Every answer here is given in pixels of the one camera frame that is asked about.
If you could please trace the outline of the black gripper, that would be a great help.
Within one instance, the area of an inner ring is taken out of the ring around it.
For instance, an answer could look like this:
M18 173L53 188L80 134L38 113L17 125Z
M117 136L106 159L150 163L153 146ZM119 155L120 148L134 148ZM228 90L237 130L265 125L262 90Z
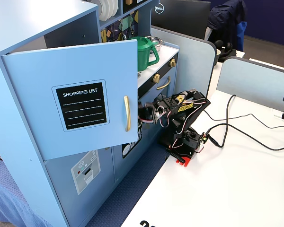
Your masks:
M145 103L138 102L138 118L144 123L156 124L161 117L160 102Z

